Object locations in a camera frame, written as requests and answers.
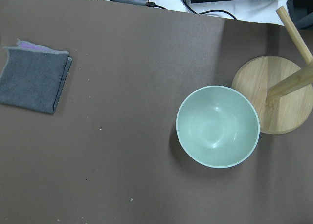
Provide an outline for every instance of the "brown tabletop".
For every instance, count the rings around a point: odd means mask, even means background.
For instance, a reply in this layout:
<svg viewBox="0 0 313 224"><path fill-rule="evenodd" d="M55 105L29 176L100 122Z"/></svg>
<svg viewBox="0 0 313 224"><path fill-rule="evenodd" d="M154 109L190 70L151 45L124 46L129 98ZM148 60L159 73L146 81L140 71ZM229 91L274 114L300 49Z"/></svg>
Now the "brown tabletop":
<svg viewBox="0 0 313 224"><path fill-rule="evenodd" d="M313 33L302 31L313 51ZM0 223L313 223L313 117L260 134L228 169L192 160L176 113L208 85L231 86L263 55L304 60L278 25L99 0L0 0L17 39L73 58L56 113L0 104Z"/></svg>

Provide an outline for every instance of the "round wooden base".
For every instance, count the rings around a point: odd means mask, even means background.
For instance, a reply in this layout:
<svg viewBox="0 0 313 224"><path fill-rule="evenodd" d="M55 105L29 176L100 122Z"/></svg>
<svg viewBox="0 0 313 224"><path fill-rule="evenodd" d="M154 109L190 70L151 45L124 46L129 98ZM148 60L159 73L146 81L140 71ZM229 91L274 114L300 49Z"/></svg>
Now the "round wooden base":
<svg viewBox="0 0 313 224"><path fill-rule="evenodd" d="M270 117L265 105L268 89L298 70L300 67L290 60L263 56L250 60L236 73L232 88L242 93L254 106L259 116L261 132L288 133L309 117L313 106L312 85L281 97Z"/></svg>

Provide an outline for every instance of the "cloth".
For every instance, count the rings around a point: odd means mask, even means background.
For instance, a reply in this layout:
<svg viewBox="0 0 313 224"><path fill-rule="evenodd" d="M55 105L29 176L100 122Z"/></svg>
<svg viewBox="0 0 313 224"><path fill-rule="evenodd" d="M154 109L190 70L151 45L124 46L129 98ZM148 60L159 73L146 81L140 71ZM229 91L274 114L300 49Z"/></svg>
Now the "cloth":
<svg viewBox="0 0 313 224"><path fill-rule="evenodd" d="M69 53L26 41L4 49L0 102L54 114L72 63Z"/></svg>

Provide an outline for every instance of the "bowl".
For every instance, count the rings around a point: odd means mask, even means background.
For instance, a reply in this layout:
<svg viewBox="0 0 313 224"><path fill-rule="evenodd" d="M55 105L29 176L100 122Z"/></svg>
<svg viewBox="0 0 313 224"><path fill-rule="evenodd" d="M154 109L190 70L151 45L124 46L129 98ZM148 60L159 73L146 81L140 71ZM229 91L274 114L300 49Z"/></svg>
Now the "bowl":
<svg viewBox="0 0 313 224"><path fill-rule="evenodd" d="M207 86L191 93L176 117L176 132L185 152L212 168L243 162L255 149L260 133L257 112L238 91Z"/></svg>

